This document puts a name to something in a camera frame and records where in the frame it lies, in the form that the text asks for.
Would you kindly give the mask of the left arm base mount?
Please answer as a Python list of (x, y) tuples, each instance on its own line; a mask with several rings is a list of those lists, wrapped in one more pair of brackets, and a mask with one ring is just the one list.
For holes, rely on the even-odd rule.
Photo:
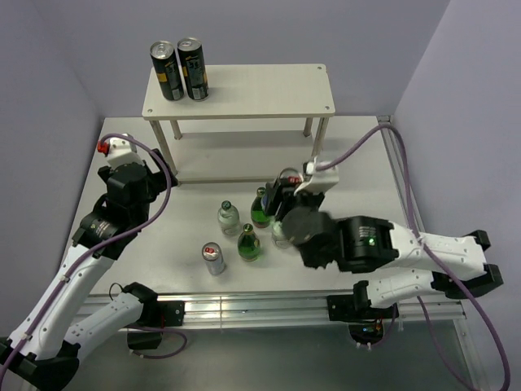
[[(180, 354), (188, 345), (186, 334), (176, 329), (183, 324), (184, 315), (183, 301), (165, 301), (157, 304), (150, 317), (128, 326), (126, 344), (129, 354), (148, 360), (162, 360)], [(158, 349), (166, 336), (180, 337), (180, 346), (171, 353), (150, 354), (149, 350)]]

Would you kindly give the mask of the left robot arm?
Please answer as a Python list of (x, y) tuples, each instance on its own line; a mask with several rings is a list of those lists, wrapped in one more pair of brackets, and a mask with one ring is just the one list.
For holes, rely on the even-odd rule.
[(150, 205), (170, 194), (177, 179), (157, 149), (149, 152), (159, 170), (151, 172), (133, 149), (103, 147), (107, 165), (98, 175), (106, 191), (72, 237), (72, 245), (42, 298), (26, 319), (1, 339), (1, 373), (11, 371), (40, 390), (61, 390), (81, 361), (123, 327), (154, 327), (160, 321), (158, 295), (131, 283), (115, 300), (88, 318), (74, 317), (94, 285), (125, 247), (158, 217)]

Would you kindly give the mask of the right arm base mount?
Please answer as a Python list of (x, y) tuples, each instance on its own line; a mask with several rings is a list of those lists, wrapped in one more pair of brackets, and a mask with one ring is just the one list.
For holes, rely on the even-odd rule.
[(347, 324), (357, 349), (371, 351), (383, 339), (383, 318), (372, 310), (356, 310), (352, 295), (329, 295), (326, 304), (329, 320)]

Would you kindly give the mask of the silver can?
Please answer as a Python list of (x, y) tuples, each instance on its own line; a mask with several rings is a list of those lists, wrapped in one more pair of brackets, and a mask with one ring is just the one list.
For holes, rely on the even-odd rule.
[(281, 180), (286, 180), (290, 184), (300, 184), (302, 183), (303, 177), (302, 174), (294, 168), (285, 168), (279, 174), (279, 178)]
[(221, 247), (215, 242), (208, 242), (202, 247), (202, 258), (211, 275), (220, 275), (225, 270), (225, 261)]

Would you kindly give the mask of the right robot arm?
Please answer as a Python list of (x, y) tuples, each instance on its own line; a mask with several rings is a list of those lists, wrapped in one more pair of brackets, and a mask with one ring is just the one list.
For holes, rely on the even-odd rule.
[(482, 297), (499, 288), (498, 266), (487, 263), (490, 242), (485, 231), (463, 237), (420, 232), (385, 219), (354, 216), (333, 218), (320, 209), (328, 190), (339, 181), (329, 169), (300, 174), (284, 169), (267, 183), (261, 205), (282, 225), (286, 240), (308, 268), (370, 274), (390, 269), (387, 278), (368, 278), (354, 284), (352, 307), (368, 318), (398, 301), (442, 292), (448, 299)]

